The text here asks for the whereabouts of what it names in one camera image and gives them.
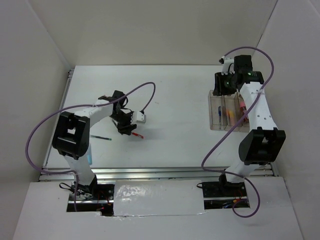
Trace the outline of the red gel pen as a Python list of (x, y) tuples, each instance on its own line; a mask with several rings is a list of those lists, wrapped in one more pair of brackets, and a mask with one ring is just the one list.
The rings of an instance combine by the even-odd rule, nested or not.
[(138, 133), (135, 133), (135, 132), (132, 132), (131, 134), (132, 134), (133, 136), (135, 136), (135, 137), (139, 137), (139, 138), (141, 138), (141, 139), (144, 139), (144, 136), (141, 135), (141, 134), (138, 134)]

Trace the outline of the green gel pen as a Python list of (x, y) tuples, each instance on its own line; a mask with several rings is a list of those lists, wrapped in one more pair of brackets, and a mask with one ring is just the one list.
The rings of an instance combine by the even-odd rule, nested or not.
[(112, 141), (112, 138), (109, 137), (103, 137), (103, 136), (98, 136), (98, 135), (90, 135), (91, 138), (95, 138), (95, 139), (102, 139), (102, 140), (106, 140), (106, 141)]

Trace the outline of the blue gel pen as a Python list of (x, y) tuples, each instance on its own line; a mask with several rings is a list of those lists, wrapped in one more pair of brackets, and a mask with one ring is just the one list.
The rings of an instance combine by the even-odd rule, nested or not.
[(222, 106), (218, 107), (219, 129), (222, 129)]

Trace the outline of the pink cap highlighter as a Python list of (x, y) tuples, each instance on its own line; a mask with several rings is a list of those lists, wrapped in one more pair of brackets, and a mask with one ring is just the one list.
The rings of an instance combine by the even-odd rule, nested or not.
[[(239, 100), (239, 108), (240, 108), (240, 112), (241, 112), (242, 115), (244, 115), (247, 112), (247, 107), (246, 107), (246, 104), (245, 104), (243, 99)], [(248, 124), (249, 123), (249, 117), (246, 116), (244, 118), (243, 122)]]

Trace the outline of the yellow cap highlighter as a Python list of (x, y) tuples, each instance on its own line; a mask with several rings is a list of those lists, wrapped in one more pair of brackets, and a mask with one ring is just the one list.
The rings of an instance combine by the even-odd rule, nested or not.
[(230, 115), (231, 115), (231, 126), (234, 126), (235, 124), (236, 124), (236, 118), (235, 118), (235, 114), (234, 114), (234, 112), (232, 111), (231, 113), (230, 113)]

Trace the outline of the orange cap highlighter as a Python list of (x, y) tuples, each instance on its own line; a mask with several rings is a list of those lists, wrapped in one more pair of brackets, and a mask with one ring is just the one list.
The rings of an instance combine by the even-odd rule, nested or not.
[(228, 124), (229, 126), (232, 125), (232, 122), (231, 122), (231, 113), (232, 113), (232, 111), (230, 111), (229, 109), (226, 109), (227, 124)]

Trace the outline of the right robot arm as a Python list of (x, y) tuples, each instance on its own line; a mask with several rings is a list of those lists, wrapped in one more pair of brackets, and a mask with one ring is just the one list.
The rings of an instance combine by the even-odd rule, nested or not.
[(223, 196), (230, 196), (236, 184), (244, 182), (251, 172), (273, 163), (286, 139), (284, 130), (278, 129), (267, 103), (264, 78), (253, 69), (250, 55), (222, 58), (222, 70), (214, 75), (216, 97), (239, 93), (246, 111), (242, 118), (248, 121), (249, 132), (240, 142), (238, 159), (226, 169), (218, 190)]

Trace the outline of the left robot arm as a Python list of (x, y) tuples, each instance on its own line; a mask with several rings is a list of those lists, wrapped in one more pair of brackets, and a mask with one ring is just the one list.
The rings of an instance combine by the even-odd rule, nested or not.
[(141, 111), (124, 112), (128, 98), (121, 91), (112, 96), (101, 96), (93, 106), (76, 112), (64, 111), (59, 115), (53, 135), (52, 147), (67, 161), (70, 169), (76, 172), (75, 183), (81, 194), (88, 200), (97, 197), (99, 187), (97, 176), (90, 167), (90, 129), (104, 118), (110, 117), (117, 131), (131, 135), (138, 122), (145, 122)]

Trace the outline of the clear container middle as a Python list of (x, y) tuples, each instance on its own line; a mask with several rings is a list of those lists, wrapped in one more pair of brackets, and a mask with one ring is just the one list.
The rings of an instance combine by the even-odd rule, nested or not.
[(224, 131), (229, 131), (241, 117), (238, 94), (221, 97), (221, 125)]

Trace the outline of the clear container left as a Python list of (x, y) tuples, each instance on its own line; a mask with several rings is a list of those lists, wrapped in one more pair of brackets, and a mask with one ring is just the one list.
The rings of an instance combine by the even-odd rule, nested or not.
[(214, 96), (213, 90), (208, 94), (208, 111), (209, 111), (209, 125), (213, 131), (224, 131), (222, 125), (219, 129), (219, 114), (218, 107), (221, 106), (222, 96)]

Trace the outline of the blue cap highlighter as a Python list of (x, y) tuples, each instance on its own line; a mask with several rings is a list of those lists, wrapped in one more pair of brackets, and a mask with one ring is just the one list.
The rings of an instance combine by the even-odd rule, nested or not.
[(88, 149), (87, 149), (86, 157), (87, 157), (88, 164), (91, 166), (91, 165), (93, 164), (91, 145), (89, 145), (89, 147), (88, 147)]

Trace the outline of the aluminium frame rail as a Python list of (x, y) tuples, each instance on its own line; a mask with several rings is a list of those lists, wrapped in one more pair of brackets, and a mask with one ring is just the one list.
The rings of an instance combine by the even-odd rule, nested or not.
[[(99, 181), (113, 180), (174, 180), (174, 179), (210, 179), (218, 178), (219, 172), (204, 171), (200, 167), (157, 167), (157, 168), (94, 168), (93, 173)], [(250, 174), (254, 177), (275, 176), (270, 165), (262, 166)], [(71, 181), (72, 173), (41, 173), (39, 181)]]

